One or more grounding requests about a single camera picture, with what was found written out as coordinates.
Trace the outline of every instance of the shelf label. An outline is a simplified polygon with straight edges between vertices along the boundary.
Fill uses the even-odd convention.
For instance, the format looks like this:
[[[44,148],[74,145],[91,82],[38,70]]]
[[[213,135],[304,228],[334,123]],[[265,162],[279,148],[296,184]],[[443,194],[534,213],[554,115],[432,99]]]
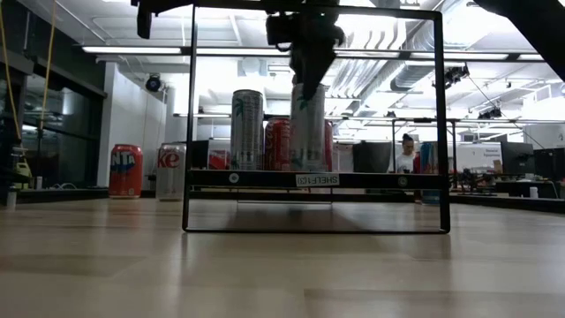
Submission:
[[[339,174],[297,174],[297,187],[339,186]]]

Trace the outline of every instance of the white wall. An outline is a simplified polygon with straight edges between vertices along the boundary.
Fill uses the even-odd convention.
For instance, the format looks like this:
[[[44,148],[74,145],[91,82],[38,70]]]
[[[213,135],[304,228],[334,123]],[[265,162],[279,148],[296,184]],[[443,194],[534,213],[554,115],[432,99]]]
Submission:
[[[166,106],[126,78],[114,63],[106,65],[104,90],[108,98],[102,111],[98,185],[108,185],[112,148],[116,144],[130,144],[143,150],[143,188],[148,189],[145,175],[153,171],[157,148],[164,141]]]
[[[188,107],[188,90],[174,87],[169,88],[167,90],[165,142],[186,140],[187,118],[173,116],[181,105]]]
[[[565,148],[565,125],[528,125],[524,131],[524,142],[534,149]]]

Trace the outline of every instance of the white shirt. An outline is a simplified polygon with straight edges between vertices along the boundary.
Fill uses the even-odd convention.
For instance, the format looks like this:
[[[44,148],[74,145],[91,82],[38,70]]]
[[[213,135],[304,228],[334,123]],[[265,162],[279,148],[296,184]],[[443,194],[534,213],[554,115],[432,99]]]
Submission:
[[[401,154],[396,158],[396,173],[414,172],[414,156]]]

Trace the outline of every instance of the person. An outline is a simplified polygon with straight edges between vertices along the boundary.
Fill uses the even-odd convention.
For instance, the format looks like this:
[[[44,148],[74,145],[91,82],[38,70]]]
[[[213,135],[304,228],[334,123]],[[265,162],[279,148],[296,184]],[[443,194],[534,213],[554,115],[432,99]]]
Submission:
[[[414,171],[414,139],[407,133],[403,136],[403,152],[396,158],[396,173]]]

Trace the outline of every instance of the wooden floor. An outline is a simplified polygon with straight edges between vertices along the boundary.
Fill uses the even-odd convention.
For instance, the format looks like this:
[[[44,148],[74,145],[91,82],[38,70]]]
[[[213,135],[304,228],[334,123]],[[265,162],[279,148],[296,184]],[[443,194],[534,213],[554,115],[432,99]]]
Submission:
[[[180,208],[100,200],[0,210],[0,317],[565,316],[563,216],[455,205],[450,235],[187,235]],[[191,222],[419,229],[438,216],[411,204],[266,210],[196,201]]]

